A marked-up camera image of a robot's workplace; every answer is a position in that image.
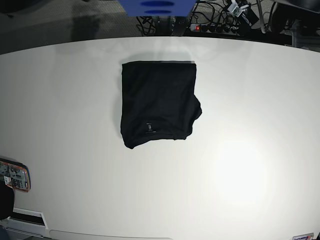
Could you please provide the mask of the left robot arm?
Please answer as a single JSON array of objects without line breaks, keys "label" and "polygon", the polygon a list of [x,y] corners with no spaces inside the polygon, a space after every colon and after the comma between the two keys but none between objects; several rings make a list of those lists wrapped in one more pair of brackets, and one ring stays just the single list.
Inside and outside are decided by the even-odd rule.
[{"label": "left robot arm", "polygon": [[257,0],[256,3],[247,0],[227,0],[226,2],[226,12],[237,21],[237,34],[244,36],[252,30],[261,30],[263,34],[266,34],[269,31],[276,6],[275,2],[271,6],[267,23],[264,21],[261,0]]}]

